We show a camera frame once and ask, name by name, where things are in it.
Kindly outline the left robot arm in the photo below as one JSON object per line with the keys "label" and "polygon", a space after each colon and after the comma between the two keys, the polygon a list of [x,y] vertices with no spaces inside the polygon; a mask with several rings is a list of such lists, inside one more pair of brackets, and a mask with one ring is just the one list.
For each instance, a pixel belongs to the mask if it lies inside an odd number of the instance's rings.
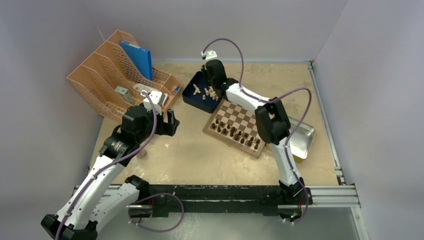
{"label": "left robot arm", "polygon": [[167,122],[161,113],[143,105],[131,106],[113,129],[95,163],[71,199],[56,213],[46,214],[41,226],[54,240],[95,240],[99,232],[127,205],[153,198],[147,181],[132,175],[115,193],[104,198],[113,180],[153,135],[173,136],[179,126],[172,109]]}

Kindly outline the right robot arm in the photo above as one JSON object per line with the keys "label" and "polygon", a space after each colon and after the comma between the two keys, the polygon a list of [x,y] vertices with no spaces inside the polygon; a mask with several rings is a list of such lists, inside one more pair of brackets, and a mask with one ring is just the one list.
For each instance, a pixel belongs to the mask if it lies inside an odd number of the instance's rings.
{"label": "right robot arm", "polygon": [[226,75],[223,63],[218,59],[207,60],[201,67],[206,83],[219,97],[240,105],[255,115],[259,137],[270,146],[278,169],[280,196],[288,204],[300,197],[309,200],[309,193],[296,168],[290,147],[291,123],[282,101],[265,98],[240,85],[240,81]]}

